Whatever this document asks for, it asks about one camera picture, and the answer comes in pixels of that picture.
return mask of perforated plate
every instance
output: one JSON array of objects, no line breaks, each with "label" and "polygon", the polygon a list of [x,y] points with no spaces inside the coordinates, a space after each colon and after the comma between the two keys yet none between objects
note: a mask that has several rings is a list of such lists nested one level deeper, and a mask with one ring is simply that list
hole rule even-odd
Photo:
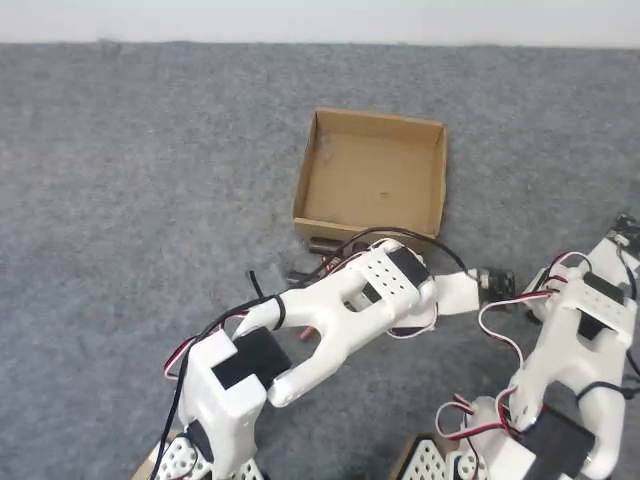
[{"label": "perforated plate", "polygon": [[211,470],[211,464],[199,453],[191,446],[188,439],[181,436],[176,437],[162,456],[160,470],[155,480],[174,478],[198,480],[203,478]]},{"label": "perforated plate", "polygon": [[420,298],[416,287],[382,248],[376,248],[354,260],[353,268],[362,272],[396,315],[409,310]]},{"label": "perforated plate", "polygon": [[242,464],[237,473],[231,475],[231,480],[264,480],[264,477],[252,458],[247,463]]},{"label": "perforated plate", "polygon": [[411,456],[402,480],[450,480],[446,462],[431,440],[422,440]]},{"label": "perforated plate", "polygon": [[[158,446],[151,452],[150,459],[155,461]],[[200,480],[211,471],[211,464],[207,462],[200,451],[194,448],[185,437],[176,437],[167,447],[160,464],[160,472],[155,480]],[[231,480],[264,480],[258,465],[253,460],[242,464],[240,469],[231,475]]]}]

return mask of white plastic part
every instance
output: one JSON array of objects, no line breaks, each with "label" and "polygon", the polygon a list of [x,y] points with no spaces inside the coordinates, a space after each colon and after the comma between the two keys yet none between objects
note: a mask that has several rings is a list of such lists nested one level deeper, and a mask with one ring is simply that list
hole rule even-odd
[{"label": "white plastic part", "polygon": [[[158,447],[159,445],[156,445],[156,448],[149,455],[149,459],[152,462],[156,460]],[[155,480],[201,480],[211,471],[212,465],[204,459],[200,450],[192,446],[185,437],[178,436],[165,449],[162,463],[160,464],[160,472],[156,475]],[[230,480],[264,480],[253,458],[243,463],[228,478]],[[216,477],[214,474],[213,480],[226,479]]]},{"label": "white plastic part", "polygon": [[[629,255],[623,258],[632,270],[637,269],[637,260]],[[628,285],[617,246],[610,240],[602,240],[589,254],[589,260],[595,275],[615,285]],[[518,389],[509,398],[509,405],[519,430],[535,423],[545,391],[553,382],[564,384],[575,394],[593,382],[621,384],[625,352],[633,341],[637,304],[625,298],[624,305],[620,305],[591,288],[582,280],[586,270],[586,262],[577,268],[554,268],[553,273],[563,275],[568,283],[554,283],[552,286],[560,290],[558,294],[529,305],[543,327],[536,348],[511,379],[511,385]],[[609,328],[587,340],[578,334],[582,312]],[[607,478],[618,461],[625,399],[614,390],[595,388],[582,398],[579,409],[584,427],[596,436],[590,461],[582,473],[594,480]]]},{"label": "white plastic part", "polygon": [[[422,325],[435,321],[435,282],[427,280],[418,289],[409,281],[387,255],[401,247],[395,240],[385,240],[330,276],[281,295],[286,308],[282,327],[312,326],[322,339],[310,358],[275,379],[268,392],[274,406],[284,407],[311,390],[338,370],[350,354],[403,318],[423,317]],[[380,300],[364,310],[348,309],[345,302],[361,295],[367,283]],[[274,329],[279,316],[275,300],[260,305],[249,312],[234,337],[262,326]]]},{"label": "white plastic part", "polygon": [[[469,428],[499,422],[493,398],[478,397],[472,407],[475,413],[467,415]],[[490,480],[522,480],[526,478],[536,458],[534,453],[512,439],[504,430],[489,430],[473,436],[471,441],[488,466]],[[462,444],[465,445],[465,452],[470,449],[467,440]]]},{"label": "white plastic part", "polygon": [[256,452],[255,421],[267,392],[255,375],[225,388],[211,370],[237,349],[220,330],[191,349],[178,415],[183,425],[198,420],[214,449],[213,471],[226,479]]},{"label": "white plastic part", "polygon": [[432,295],[437,303],[437,310],[429,314],[419,310],[415,313],[409,312],[404,318],[394,323],[393,328],[411,328],[434,326],[436,317],[441,315],[458,315],[460,313],[472,312],[480,308],[480,298],[478,296],[477,271],[452,273],[450,275],[436,275],[433,277],[435,290]]},{"label": "white plastic part", "polygon": [[447,476],[447,461],[432,440],[421,440],[413,451],[402,480],[453,480],[453,471]]},{"label": "white plastic part", "polygon": [[452,469],[455,468],[459,480],[489,480],[489,469],[482,455],[476,455],[473,450],[466,452],[457,451],[447,455],[447,465],[451,462]]}]

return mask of cardboard box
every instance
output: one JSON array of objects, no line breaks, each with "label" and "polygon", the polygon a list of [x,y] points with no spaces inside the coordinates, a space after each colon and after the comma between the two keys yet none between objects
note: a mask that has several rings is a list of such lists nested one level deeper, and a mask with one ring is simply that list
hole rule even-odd
[{"label": "cardboard box", "polygon": [[433,120],[316,110],[293,207],[296,231],[307,240],[347,240],[368,227],[396,226],[435,237],[447,135]]}]

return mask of black cable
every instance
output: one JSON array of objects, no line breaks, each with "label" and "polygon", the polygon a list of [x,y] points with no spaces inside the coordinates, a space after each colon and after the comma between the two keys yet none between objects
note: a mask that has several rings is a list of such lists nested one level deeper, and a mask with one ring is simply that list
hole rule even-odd
[{"label": "black cable", "polygon": [[627,350],[627,360],[629,361],[629,365],[631,365],[631,368],[633,368],[633,371],[636,372],[636,375],[640,377],[640,368],[638,367],[636,360],[633,358],[633,355],[631,355],[631,352],[629,350]]},{"label": "black cable", "polygon": [[624,265],[624,269],[627,271],[627,277],[629,277],[629,285],[631,286],[631,300],[635,301],[638,298],[638,284],[636,283],[636,279],[633,276],[633,272],[629,268],[629,265],[627,265],[627,262],[624,261],[624,258],[622,256],[622,250],[620,249],[620,247],[618,247],[617,253],[618,253],[618,258],[622,262],[622,265]]},{"label": "black cable", "polygon": [[[551,270],[553,270],[553,267],[555,267],[558,261],[562,257],[564,257],[567,253],[568,252],[561,253],[560,255],[558,255],[556,258],[553,259],[553,261],[549,264],[549,266],[544,269],[544,271],[542,272],[542,275],[540,275],[540,278],[538,278],[538,281],[536,282],[535,286],[531,290],[532,292],[537,292],[540,289],[540,287],[544,285],[544,282],[546,282],[549,279],[549,275],[551,275]],[[593,264],[591,263],[591,261],[588,258],[584,258],[584,261],[587,262],[587,265],[589,266],[589,271],[593,272]]]},{"label": "black cable", "polygon": [[371,227],[356,233],[353,237],[351,237],[349,240],[347,240],[342,245],[340,245],[336,249],[336,251],[331,256],[327,257],[326,260],[322,262],[315,270],[313,270],[311,273],[301,278],[296,283],[295,285],[296,288],[300,288],[304,286],[306,283],[315,279],[327,267],[327,265],[331,263],[331,261],[334,258],[339,257],[344,252],[344,250],[355,241],[371,233],[383,233],[383,232],[399,233],[406,237],[415,238],[416,240],[420,240],[420,241],[429,243],[431,245],[434,245],[438,247],[440,250],[442,250],[443,252],[445,252],[447,255],[449,255],[453,259],[453,261],[456,262],[456,264],[467,273],[467,275],[469,274],[469,269],[467,268],[465,263],[462,261],[460,256],[457,253],[455,253],[453,250],[451,250],[448,246],[446,246],[444,243],[439,242],[438,240],[434,240],[433,238],[427,237],[426,235],[422,235],[420,233],[417,233],[402,227]]},{"label": "black cable", "polygon": [[[467,429],[467,414],[464,414],[464,428],[465,430]],[[471,441],[471,437],[467,438],[467,442],[469,442],[469,447],[471,447],[471,451],[473,452],[473,455],[476,457],[476,465],[475,468],[473,470],[473,477],[471,477],[471,480],[476,480],[478,478],[478,470],[480,470],[480,455],[478,455],[478,451],[476,450],[476,448],[473,446],[473,442]]]},{"label": "black cable", "polygon": [[260,288],[260,284],[258,283],[258,279],[256,278],[256,272],[253,270],[249,270],[249,280],[251,280],[251,285],[253,285],[253,289],[256,291],[256,295],[258,298],[264,297],[264,293],[262,293],[262,289]]},{"label": "black cable", "polygon": [[178,409],[178,403],[180,401],[180,394],[182,393],[182,386],[184,385],[184,377],[187,372],[187,365],[189,363],[189,352],[193,348],[193,346],[207,338],[209,334],[220,324],[222,324],[227,318],[232,317],[234,315],[238,315],[245,310],[248,310],[251,307],[255,307],[256,305],[260,305],[262,303],[268,302],[275,298],[275,295],[270,295],[268,297],[256,298],[253,300],[249,300],[248,302],[243,303],[242,305],[238,305],[230,310],[227,310],[222,315],[217,317],[213,322],[211,322],[207,327],[196,337],[193,343],[187,348],[182,357],[182,362],[180,363],[180,371],[178,373],[178,382],[176,384],[176,391],[173,394],[173,400],[171,402],[171,407],[169,408],[169,414],[167,415],[167,419],[164,424],[164,429],[162,430],[162,434],[160,435],[160,444],[158,445],[158,456],[156,457],[156,462],[153,466],[153,470],[151,471],[150,479],[155,479],[158,474],[158,470],[160,470],[160,465],[162,463],[162,456],[164,455],[164,446],[167,443],[167,437],[169,436],[169,431],[171,430],[171,425],[173,424],[173,419],[176,416],[176,411]]},{"label": "black cable", "polygon": [[620,393],[625,400],[633,399],[638,393],[640,393],[640,387],[629,388],[629,387],[621,387],[609,382],[593,382],[587,385],[576,395],[576,403],[580,403],[580,400],[584,398],[584,396],[589,393],[594,388],[608,388],[609,390],[613,390],[615,392]]}]

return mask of white wall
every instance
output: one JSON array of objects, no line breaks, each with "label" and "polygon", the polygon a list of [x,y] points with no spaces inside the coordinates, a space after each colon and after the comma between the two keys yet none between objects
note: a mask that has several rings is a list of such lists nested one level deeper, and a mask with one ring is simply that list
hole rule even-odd
[{"label": "white wall", "polygon": [[0,0],[0,41],[638,47],[637,0]]}]

